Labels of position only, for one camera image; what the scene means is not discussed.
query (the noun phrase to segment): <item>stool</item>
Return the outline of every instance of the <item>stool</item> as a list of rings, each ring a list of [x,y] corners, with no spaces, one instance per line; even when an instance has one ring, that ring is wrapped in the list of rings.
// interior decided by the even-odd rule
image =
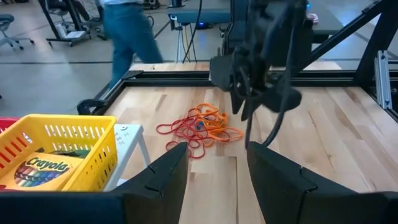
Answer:
[[[150,164],[150,158],[145,144],[144,128],[139,124],[115,124],[114,137],[116,139],[116,149],[118,151],[118,164],[111,177],[106,183],[104,191],[110,191],[124,183],[126,180],[120,179],[132,152],[139,145],[144,157],[145,168]]]

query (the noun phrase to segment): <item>plywood surface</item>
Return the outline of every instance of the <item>plywood surface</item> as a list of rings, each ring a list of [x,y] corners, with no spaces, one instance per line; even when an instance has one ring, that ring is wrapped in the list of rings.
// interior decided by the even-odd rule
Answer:
[[[398,190],[398,125],[359,88],[300,88],[302,104],[289,111],[270,148],[358,192]],[[229,95],[217,88],[139,87],[125,89],[108,110],[118,123],[142,124],[151,160],[165,152],[172,135],[155,127],[172,123],[199,103],[228,113],[229,125],[244,130],[232,115]],[[263,141],[276,114],[259,108],[251,139]],[[143,168],[135,150],[123,178]],[[216,144],[190,161],[180,223],[265,223],[251,185],[243,141]]]

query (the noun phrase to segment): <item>yellow plastic basket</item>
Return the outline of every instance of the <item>yellow plastic basket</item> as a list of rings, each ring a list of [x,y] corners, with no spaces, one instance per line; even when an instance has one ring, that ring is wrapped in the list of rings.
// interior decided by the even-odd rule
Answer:
[[[62,190],[100,191],[118,161],[115,123],[114,116],[27,115],[0,135],[0,178],[40,148],[83,149],[90,152]]]

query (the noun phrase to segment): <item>gray floor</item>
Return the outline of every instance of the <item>gray floor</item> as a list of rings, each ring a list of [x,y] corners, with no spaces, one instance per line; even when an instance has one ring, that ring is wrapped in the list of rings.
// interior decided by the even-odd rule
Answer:
[[[370,3],[363,0],[324,0],[331,12],[345,25]],[[164,9],[153,12],[154,33],[167,22]],[[35,45],[22,43],[24,51],[8,45],[0,47],[0,116],[24,116],[29,113],[75,114],[76,104],[94,97],[110,78],[112,66],[111,41],[98,38],[84,41],[70,48],[64,43],[53,43],[47,20],[37,1],[27,4],[0,5],[0,14],[10,13],[16,18],[8,30],[9,35],[30,37]],[[372,21],[325,54],[323,60],[334,60],[343,69],[354,69],[365,50],[374,25]],[[177,58],[177,33],[169,27],[157,36],[164,60]],[[397,59],[398,39],[390,46],[391,58]],[[200,30],[195,38],[199,60],[209,60],[221,45],[217,27]]]

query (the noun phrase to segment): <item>rubber band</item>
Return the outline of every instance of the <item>rubber band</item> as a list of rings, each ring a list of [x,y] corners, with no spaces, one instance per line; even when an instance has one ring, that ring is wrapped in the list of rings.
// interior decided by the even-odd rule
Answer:
[[[215,142],[232,142],[243,137],[243,132],[237,128],[228,127],[228,115],[219,114],[219,109],[209,103],[201,103],[188,110],[186,117],[178,119],[171,124],[156,126],[159,134],[171,134],[188,142],[188,155],[192,159],[200,159],[206,154],[206,147],[211,147]],[[178,144],[169,141],[166,151]],[[199,156],[193,152],[202,149]]]

